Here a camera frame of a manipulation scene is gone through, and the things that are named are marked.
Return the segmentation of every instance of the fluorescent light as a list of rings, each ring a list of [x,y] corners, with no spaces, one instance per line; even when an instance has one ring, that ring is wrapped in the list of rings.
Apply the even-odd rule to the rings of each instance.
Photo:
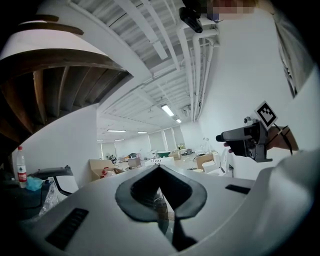
[[[110,133],[125,133],[126,131],[125,130],[107,130],[107,132],[110,132]]]
[[[169,117],[173,117],[174,116],[174,113],[172,113],[171,109],[168,107],[168,105],[163,105],[161,107],[168,115]]]

